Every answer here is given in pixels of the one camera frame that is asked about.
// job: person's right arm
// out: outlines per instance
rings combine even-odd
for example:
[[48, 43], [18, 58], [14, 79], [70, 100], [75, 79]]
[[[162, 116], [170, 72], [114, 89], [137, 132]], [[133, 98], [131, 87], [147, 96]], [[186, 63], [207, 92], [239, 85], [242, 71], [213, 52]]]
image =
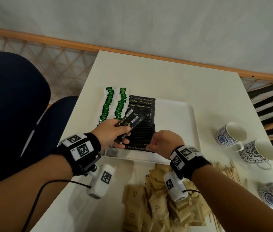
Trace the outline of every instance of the person's right arm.
[[[180, 136], [162, 130], [146, 148], [169, 159], [180, 145], [185, 145]], [[211, 165], [196, 169], [192, 181], [225, 231], [273, 232], [273, 210]]]

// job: wall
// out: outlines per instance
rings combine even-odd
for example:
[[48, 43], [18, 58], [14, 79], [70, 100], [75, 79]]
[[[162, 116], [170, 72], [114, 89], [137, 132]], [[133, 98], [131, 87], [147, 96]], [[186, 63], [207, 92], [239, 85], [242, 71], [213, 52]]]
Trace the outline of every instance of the wall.
[[273, 0], [0, 0], [0, 28], [273, 73]]

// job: white tray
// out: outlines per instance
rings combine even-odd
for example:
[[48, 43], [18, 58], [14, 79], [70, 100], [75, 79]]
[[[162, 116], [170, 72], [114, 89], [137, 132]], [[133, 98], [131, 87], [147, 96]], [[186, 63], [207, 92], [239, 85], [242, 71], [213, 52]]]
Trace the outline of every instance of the white tray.
[[[159, 130], [171, 130], [180, 135], [186, 145], [195, 146], [200, 150], [193, 107], [188, 103], [157, 98], [155, 103], [154, 123], [156, 132]], [[157, 153], [136, 150], [108, 148], [105, 150], [103, 156], [125, 160], [170, 164], [170, 160], [166, 160]]]

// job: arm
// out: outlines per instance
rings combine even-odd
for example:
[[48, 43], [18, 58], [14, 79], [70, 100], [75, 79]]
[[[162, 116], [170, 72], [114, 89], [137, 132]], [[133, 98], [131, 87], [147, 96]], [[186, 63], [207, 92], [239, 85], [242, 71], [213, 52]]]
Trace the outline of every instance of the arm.
[[[185, 145], [171, 131], [153, 135], [147, 149], [169, 159], [178, 146]], [[227, 232], [273, 231], [273, 210], [211, 165], [196, 169], [192, 181]]]
[[[106, 120], [91, 132], [98, 138], [101, 149], [110, 145], [125, 148], [125, 145], [113, 141], [117, 136], [130, 131], [130, 127], [115, 127], [118, 122], [119, 120]], [[123, 143], [128, 144], [129, 140], [123, 139]], [[0, 231], [21, 231], [42, 185], [51, 180], [71, 180], [72, 177], [72, 169], [63, 156], [49, 155], [1, 181]], [[55, 182], [43, 189], [27, 231], [34, 227], [66, 185], [67, 183]]]

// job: wrist-mounted device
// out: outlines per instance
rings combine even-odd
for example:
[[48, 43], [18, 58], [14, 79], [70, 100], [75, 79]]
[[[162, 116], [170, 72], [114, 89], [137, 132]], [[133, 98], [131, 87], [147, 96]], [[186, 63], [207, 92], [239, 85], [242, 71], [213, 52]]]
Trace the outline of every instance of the wrist-mounted device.
[[179, 179], [188, 178], [191, 180], [193, 172], [210, 164], [193, 146], [178, 146], [170, 156], [170, 166]]
[[75, 134], [61, 142], [51, 154], [62, 155], [70, 164], [73, 175], [87, 175], [101, 155], [101, 145], [92, 133]]

